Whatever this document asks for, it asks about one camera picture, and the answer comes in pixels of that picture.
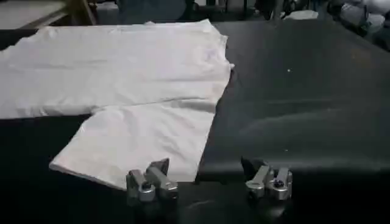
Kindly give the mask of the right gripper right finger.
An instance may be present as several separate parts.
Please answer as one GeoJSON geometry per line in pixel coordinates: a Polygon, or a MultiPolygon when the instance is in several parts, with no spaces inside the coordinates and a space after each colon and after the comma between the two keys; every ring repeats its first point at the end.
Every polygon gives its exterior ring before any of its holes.
{"type": "Polygon", "coordinates": [[[269,197],[289,200],[292,197],[293,173],[287,167],[272,168],[261,159],[241,157],[245,187],[254,200],[269,197]]]}

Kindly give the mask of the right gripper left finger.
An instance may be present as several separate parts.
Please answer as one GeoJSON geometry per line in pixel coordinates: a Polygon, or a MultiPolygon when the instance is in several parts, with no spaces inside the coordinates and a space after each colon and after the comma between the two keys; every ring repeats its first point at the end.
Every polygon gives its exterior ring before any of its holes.
{"type": "Polygon", "coordinates": [[[179,185],[168,178],[169,158],[152,161],[146,170],[129,170],[126,175],[126,199],[129,205],[151,203],[153,201],[176,201],[179,185]]]}

